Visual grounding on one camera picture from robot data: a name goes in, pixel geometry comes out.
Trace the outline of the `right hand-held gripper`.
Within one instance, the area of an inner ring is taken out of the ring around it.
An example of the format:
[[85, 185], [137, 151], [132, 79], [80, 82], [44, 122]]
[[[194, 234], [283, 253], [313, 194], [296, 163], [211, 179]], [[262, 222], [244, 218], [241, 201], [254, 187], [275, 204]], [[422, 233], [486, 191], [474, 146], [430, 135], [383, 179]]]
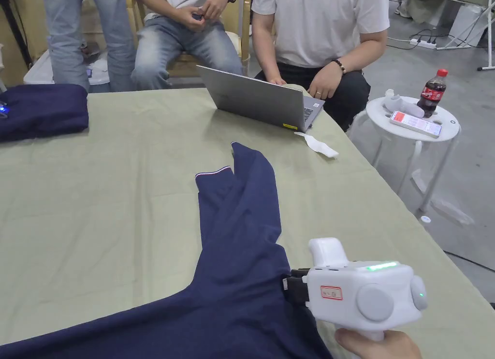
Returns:
[[386, 331], [419, 320], [427, 309], [425, 283], [398, 261], [350, 261], [341, 241], [309, 241], [313, 267], [292, 270], [282, 285], [288, 300], [316, 320], [382, 341]]

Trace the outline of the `person's right hand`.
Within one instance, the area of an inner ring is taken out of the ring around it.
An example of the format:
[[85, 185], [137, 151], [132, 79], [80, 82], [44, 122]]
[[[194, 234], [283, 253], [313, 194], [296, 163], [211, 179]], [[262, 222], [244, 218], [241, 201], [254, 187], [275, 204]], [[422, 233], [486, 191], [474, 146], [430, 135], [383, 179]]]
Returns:
[[357, 332], [338, 329], [335, 339], [340, 346], [361, 359], [421, 359], [418, 346], [404, 332], [388, 330], [382, 341], [373, 341]]

